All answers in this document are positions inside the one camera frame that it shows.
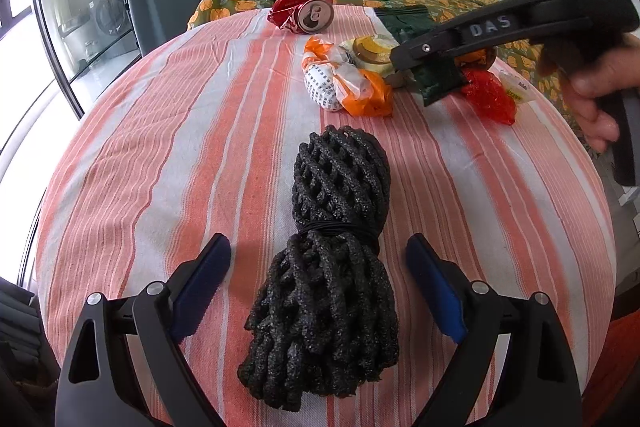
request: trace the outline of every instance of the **table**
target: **table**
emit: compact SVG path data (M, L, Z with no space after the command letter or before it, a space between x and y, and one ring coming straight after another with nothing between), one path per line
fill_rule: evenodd
M386 31L372 9L335 9L323 35L331 42ZM607 331L615 249L602 184L564 120L535 90L513 127L479 118L458 96L424 108L402 89L393 118L328 113L303 84L306 40L268 23L266 10L199 26L142 58L86 115L40 218L38 291L58 360L89 293L137 294L222 232L233 247L230 273L181 349L226 423L409 426L454 350L402 261L407 239L422 232L470 280L504 295L548 293L584 388ZM251 398L236 368L258 286L295 232L298 145L327 124L374 134L389 158L380 256L395 291L401 352L396 367L356 396L305 395L292 414ZM486 413L505 352L500 341L472 418ZM140 373L152 412L162 417Z

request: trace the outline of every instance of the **washing machine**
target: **washing machine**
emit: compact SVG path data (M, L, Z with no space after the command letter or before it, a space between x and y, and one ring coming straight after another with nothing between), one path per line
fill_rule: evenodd
M98 47L106 48L109 44L126 34L133 28L126 0L88 0L91 18L98 28ZM116 57L138 48L133 31L112 44L104 52L105 58Z

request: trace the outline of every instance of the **blue gripper pad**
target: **blue gripper pad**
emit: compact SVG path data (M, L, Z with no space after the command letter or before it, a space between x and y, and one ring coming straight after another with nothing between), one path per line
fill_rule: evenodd
M196 332L213 295L225 278L231 264L229 240L222 234L214 237L201 255L202 258L198 256L198 267L174 300L169 334L176 344Z
M422 236L415 234L406 244L405 261L409 272L427 301L440 331L456 344L466 337L462 302L442 271L444 261Z

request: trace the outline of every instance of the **black foam net sleeve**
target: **black foam net sleeve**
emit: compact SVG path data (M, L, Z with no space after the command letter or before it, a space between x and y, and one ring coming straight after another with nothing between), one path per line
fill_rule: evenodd
M389 163L378 140L330 125L300 144L293 218L298 230L340 221L377 237L389 188ZM274 256L244 325L253 338L238 378L253 397L298 411L302 393L349 396L398 362L393 290L378 248L360 237L299 232Z

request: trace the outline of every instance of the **snack wrapper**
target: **snack wrapper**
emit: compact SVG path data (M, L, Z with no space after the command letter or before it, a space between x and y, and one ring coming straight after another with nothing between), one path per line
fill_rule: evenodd
M536 89L501 60L496 60L492 70L502 87L517 105L535 100L532 90Z
M267 20L281 30L319 33L334 20L333 0L276 0Z
M350 64L344 49L311 37L302 58L305 87L322 108L345 108L352 116L388 116L392 112L392 87L374 71Z

